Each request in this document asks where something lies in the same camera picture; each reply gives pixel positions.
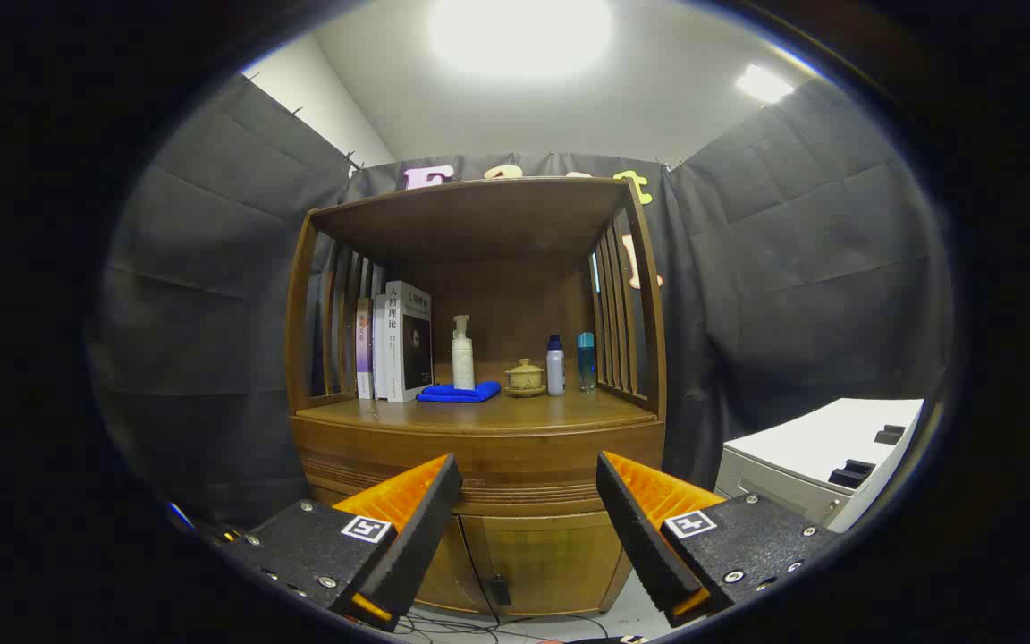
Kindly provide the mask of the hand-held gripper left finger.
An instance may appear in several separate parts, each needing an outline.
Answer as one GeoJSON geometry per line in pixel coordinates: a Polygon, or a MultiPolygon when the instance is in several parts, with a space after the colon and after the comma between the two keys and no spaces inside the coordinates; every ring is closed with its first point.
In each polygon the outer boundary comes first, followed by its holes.
{"type": "Polygon", "coordinates": [[[446,453],[339,502],[301,500],[253,530],[226,530],[216,551],[310,613],[390,632],[416,602],[461,485],[446,453]]]}

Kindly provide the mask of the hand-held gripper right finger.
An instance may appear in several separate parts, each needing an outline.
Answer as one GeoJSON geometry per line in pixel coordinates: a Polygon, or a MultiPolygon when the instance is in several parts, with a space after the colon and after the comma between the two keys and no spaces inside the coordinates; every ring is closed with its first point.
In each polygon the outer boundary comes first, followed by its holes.
{"type": "Polygon", "coordinates": [[[724,500],[604,450],[596,488],[643,589],[671,628],[767,591],[838,541],[760,493],[724,500]]]}

